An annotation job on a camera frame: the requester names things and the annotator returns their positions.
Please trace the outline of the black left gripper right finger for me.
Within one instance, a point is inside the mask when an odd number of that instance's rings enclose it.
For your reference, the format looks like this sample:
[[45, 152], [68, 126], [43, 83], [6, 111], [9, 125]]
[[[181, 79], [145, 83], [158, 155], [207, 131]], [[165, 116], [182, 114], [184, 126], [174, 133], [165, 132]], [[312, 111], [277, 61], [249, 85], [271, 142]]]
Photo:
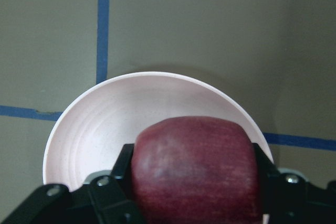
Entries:
[[293, 170], [281, 171], [253, 144], [264, 223], [335, 223], [335, 180], [325, 189]]

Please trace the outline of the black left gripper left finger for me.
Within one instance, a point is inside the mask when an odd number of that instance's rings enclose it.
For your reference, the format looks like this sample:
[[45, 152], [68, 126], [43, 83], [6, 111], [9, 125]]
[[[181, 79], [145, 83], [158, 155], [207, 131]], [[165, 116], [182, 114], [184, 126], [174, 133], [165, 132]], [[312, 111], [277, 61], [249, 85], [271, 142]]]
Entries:
[[132, 200], [133, 149], [123, 145], [112, 170], [90, 174], [75, 191], [64, 184], [36, 188], [3, 223], [144, 223]]

